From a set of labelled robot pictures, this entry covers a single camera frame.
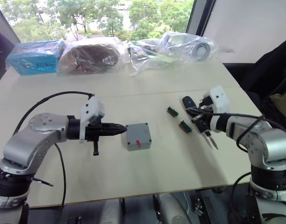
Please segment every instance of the white bracket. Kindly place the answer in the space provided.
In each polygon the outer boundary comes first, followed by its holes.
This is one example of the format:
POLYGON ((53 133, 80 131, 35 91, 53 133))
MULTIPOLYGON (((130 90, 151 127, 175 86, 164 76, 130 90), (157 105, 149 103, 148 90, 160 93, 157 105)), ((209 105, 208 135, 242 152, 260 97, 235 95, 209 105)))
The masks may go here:
MULTIPOLYGON (((220 85, 205 93, 204 98, 205 97, 210 97, 212 100, 212 104, 208 107, 212 108, 213 113, 228 113, 230 111, 229 98, 220 85)), ((212 116, 210 121, 210 129, 217 133, 220 132, 216 129, 216 123, 219 117, 220 116, 212 116)))
POLYGON ((91 97, 87 103, 82 107, 80 130, 79 130, 79 142, 85 142, 86 127, 88 124, 94 124, 99 121, 105 115, 105 107, 99 99, 91 97))

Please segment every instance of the black cable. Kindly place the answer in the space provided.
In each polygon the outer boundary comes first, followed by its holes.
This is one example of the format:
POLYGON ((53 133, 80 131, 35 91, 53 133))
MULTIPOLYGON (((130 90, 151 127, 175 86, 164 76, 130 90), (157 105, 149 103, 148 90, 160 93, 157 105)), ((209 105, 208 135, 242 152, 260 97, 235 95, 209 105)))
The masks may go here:
POLYGON ((89 97, 89 99, 94 96, 94 94, 92 93, 87 93, 87 92, 79 92, 79 91, 65 91, 65 92, 59 92, 59 93, 56 93, 56 94, 53 94, 53 95, 50 95, 46 98, 43 98, 42 100, 40 100, 38 103, 36 103, 34 106, 32 106, 26 113, 25 115, 21 118, 20 122, 18 123, 13 135, 15 135, 16 133, 18 133, 22 123, 24 122, 24 120, 27 118, 27 116, 36 108, 38 107, 39 105, 43 104, 44 102, 48 101, 49 99, 53 98, 53 97, 56 97, 56 96, 60 96, 60 95, 64 95, 64 94, 81 94, 81 95, 86 95, 89 97))
POLYGON ((64 181, 64 190, 63 190, 62 203, 61 203, 61 206, 59 208, 58 215, 57 215, 57 218, 56 218, 56 221, 55 221, 55 224, 58 224, 59 221, 60 221, 60 218, 61 218, 61 214, 62 214, 62 211, 63 211, 64 202, 65 202, 65 197, 66 197, 66 172, 65 172, 64 160, 63 160, 63 156, 62 156, 60 147, 57 144, 55 144, 55 147, 57 148, 57 150, 59 152, 59 155, 60 155, 60 160, 61 160, 62 169, 63 169, 63 181, 64 181))
MULTIPOLYGON (((208 112, 208 111, 205 111, 203 109, 198 109, 200 113, 202 114, 208 114, 208 115, 212 115, 212 116, 236 116, 236 117, 243 117, 243 118, 255 118, 255 119, 258 119, 260 118, 260 116, 254 116, 254 115, 249 115, 249 114, 240 114, 240 113, 211 113, 211 112, 208 112)), ((271 125, 275 126, 276 128, 278 129, 281 129, 282 131, 284 131, 286 133, 286 129, 280 125, 279 123, 273 121, 273 120, 270 120, 270 119, 266 119, 266 118, 263 118, 262 120, 264 121, 267 121, 269 122, 271 125)))
POLYGON ((286 129, 283 126, 281 126, 279 123, 277 123, 277 122, 275 122, 273 120, 266 119, 264 117, 264 115, 261 115, 261 116, 258 117, 258 116, 248 115, 248 114, 240 114, 240 113, 211 113, 211 112, 205 111, 203 109, 199 109, 199 108, 195 108, 195 109, 197 109, 202 114, 208 114, 208 115, 212 115, 212 116, 236 116, 236 117, 245 117, 245 118, 254 118, 254 119, 256 119, 256 121, 254 123, 252 123, 252 125, 249 126, 236 140, 237 147, 240 150, 242 150, 242 151, 244 151, 246 153, 247 153, 247 150, 245 150, 244 148, 242 148, 239 145, 240 144, 240 140, 260 121, 262 121, 262 120, 267 121, 271 125, 275 126, 278 129, 281 129, 282 131, 284 131, 286 133, 286 129))
POLYGON ((258 117, 257 120, 255 120, 255 122, 252 123, 252 125, 249 126, 244 132, 242 132, 242 134, 237 138, 237 140, 236 140, 236 146, 237 146, 239 149, 241 149, 242 151, 244 151, 244 152, 247 153, 247 150, 245 150, 244 148, 242 148, 242 147, 239 145, 240 140, 241 140, 257 123, 259 123, 259 122, 260 122, 261 120, 263 120, 263 119, 264 119, 264 116, 263 116, 263 115, 260 116, 260 117, 258 117))
POLYGON ((231 191, 231 195, 230 195, 230 207, 231 207, 231 210, 232 210, 232 212, 233 212, 233 215, 234 215, 234 217, 235 217, 235 219, 236 219, 236 221, 237 221, 238 223, 241 222, 241 217, 242 217, 242 216, 239 214, 238 211, 236 211, 236 209, 235 209, 235 207, 234 207, 234 192, 235 192, 235 188, 236 188, 237 184, 241 181, 241 179, 243 179, 244 177, 246 177, 247 175, 250 175, 250 174, 251 174, 250 172, 249 172, 249 173, 246 173, 246 174, 242 175, 241 177, 239 177, 239 178, 235 181, 235 183, 233 184, 233 188, 232 188, 232 191, 231 191))
MULTIPOLYGON (((87 93, 87 92, 80 92, 80 91, 64 91, 64 92, 59 92, 59 93, 56 93, 56 94, 53 94, 53 95, 50 95, 46 98, 43 98, 42 100, 40 100, 39 102, 37 102, 34 106, 32 106, 26 113, 25 115, 21 118, 20 122, 18 123, 13 135, 15 135, 22 123, 24 122, 24 120, 27 118, 27 116, 36 108, 38 107, 39 105, 43 104, 44 102, 48 101, 49 99, 53 98, 53 97, 56 97, 56 96, 60 96, 60 95, 64 95, 64 94, 81 94, 81 95, 86 95, 88 96, 88 98, 90 99, 91 97, 94 96, 94 94, 92 93, 87 93)), ((57 148, 58 152, 59 152, 59 155, 60 155, 60 160, 61 160, 61 164, 62 164, 62 170, 63 170, 63 181, 64 181, 64 190, 63 190, 63 197, 62 197, 62 203, 61 203, 61 206, 59 208, 59 212, 58 212, 58 215, 57 215, 57 218, 55 220, 55 224, 58 224, 59 221, 60 221, 60 217, 61 217, 61 214, 62 214, 62 210, 63 210, 63 207, 64 207, 64 202, 65 202, 65 198, 66 198, 66 172, 65 172, 65 166, 64 166, 64 160, 63 160, 63 156, 62 156, 62 153, 61 153, 61 150, 60 150, 60 147, 55 144, 55 147, 57 148)))

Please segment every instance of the gray plastic box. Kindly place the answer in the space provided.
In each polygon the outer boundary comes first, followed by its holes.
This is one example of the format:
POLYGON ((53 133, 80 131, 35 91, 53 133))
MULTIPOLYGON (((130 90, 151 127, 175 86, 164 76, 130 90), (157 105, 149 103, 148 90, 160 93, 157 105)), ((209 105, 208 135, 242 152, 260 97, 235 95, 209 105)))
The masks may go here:
POLYGON ((148 123, 126 125, 126 127, 126 139, 129 151, 150 148, 152 140, 148 123))

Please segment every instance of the plastic-wrapped object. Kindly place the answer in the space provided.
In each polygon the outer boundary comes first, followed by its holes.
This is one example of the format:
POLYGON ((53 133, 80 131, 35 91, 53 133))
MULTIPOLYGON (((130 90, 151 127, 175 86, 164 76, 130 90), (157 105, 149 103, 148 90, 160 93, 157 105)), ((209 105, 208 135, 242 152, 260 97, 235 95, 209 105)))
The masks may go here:
POLYGON ((183 63, 207 60, 217 49, 211 39, 176 32, 165 33, 160 44, 165 54, 178 56, 183 63))
POLYGON ((125 62, 126 47, 117 37, 96 37, 67 44, 58 71, 101 73, 125 62))
POLYGON ((160 39, 145 39, 140 41, 130 41, 128 51, 131 62, 136 72, 135 76, 145 69, 157 69, 169 66, 177 59, 160 53, 160 39))
POLYGON ((6 58, 6 69, 12 65, 21 75, 56 72, 64 48, 63 40, 18 43, 6 58))
POLYGON ((129 52, 136 70, 132 76, 149 68, 204 62, 216 50, 217 44, 211 39, 177 32, 167 32, 161 39, 131 41, 129 52))

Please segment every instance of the blue box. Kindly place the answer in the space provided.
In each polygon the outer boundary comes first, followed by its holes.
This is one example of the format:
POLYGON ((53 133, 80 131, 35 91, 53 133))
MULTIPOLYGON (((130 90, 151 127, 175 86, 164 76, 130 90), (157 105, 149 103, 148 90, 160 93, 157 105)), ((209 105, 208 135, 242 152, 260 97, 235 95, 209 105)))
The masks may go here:
POLYGON ((63 40, 19 43, 6 58, 6 68, 12 65, 21 75, 57 72, 64 48, 63 40))

